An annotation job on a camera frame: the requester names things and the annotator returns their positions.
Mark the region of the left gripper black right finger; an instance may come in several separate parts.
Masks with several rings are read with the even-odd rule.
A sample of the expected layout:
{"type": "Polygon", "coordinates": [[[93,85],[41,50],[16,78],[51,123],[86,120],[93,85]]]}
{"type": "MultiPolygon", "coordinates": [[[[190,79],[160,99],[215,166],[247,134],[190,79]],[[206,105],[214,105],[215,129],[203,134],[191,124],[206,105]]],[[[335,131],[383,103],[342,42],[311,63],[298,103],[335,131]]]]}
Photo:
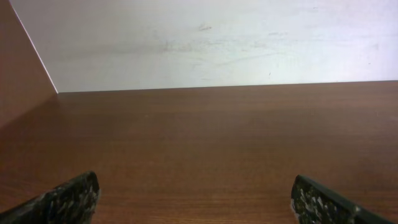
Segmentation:
{"type": "Polygon", "coordinates": [[[303,175],[295,178],[290,204],[300,224],[392,224],[303,175]]]}

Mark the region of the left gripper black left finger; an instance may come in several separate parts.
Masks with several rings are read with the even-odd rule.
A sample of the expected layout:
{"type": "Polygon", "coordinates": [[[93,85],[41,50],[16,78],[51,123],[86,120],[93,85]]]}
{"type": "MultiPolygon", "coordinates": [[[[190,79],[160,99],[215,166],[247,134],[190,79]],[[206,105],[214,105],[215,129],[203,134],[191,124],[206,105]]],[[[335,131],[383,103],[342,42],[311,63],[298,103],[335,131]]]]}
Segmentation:
{"type": "Polygon", "coordinates": [[[90,224],[100,197],[98,178],[84,172],[1,213],[1,224],[90,224]]]}

